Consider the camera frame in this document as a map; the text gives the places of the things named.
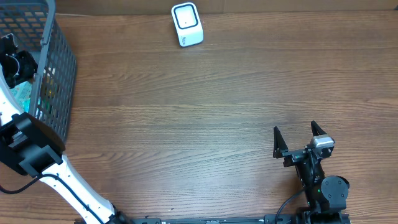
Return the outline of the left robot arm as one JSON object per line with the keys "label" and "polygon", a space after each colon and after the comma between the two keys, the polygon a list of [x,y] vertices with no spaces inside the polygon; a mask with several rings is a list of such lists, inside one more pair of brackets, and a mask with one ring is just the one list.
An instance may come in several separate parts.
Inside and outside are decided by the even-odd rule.
{"label": "left robot arm", "polygon": [[130,223],[74,169],[58,134],[15,101],[12,88],[33,78],[37,71],[35,59],[18,49],[12,33],[1,37],[1,163],[33,178],[20,189],[2,187],[1,192],[19,194],[41,181],[58,192],[83,223]]}

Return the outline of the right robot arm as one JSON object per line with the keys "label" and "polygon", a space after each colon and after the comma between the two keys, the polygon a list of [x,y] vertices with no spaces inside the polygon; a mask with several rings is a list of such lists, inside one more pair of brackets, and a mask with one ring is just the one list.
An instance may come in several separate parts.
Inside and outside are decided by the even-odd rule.
{"label": "right robot arm", "polygon": [[[282,133],[276,126],[274,132],[273,157],[283,158],[284,167],[295,167],[302,184],[302,190],[288,198],[272,218],[273,223],[312,223],[312,224],[349,224],[346,209],[350,184],[338,175],[326,176],[321,161],[329,158],[335,147],[335,140],[315,122],[311,122],[313,137],[303,149],[290,151]],[[301,194],[305,194],[307,206],[300,207],[296,213],[282,217],[285,206]]]}

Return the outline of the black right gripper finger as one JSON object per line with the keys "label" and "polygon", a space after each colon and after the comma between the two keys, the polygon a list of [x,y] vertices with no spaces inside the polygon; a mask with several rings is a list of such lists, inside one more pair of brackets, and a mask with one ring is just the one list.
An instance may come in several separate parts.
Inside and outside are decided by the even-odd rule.
{"label": "black right gripper finger", "polygon": [[282,134],[277,126],[274,127],[274,149],[273,158],[282,158],[289,151]]}
{"label": "black right gripper finger", "polygon": [[322,130],[322,128],[317,124],[316,121],[314,121],[314,120],[311,121],[310,125],[311,125],[313,136],[321,136],[321,135],[326,134],[326,132],[324,130]]}

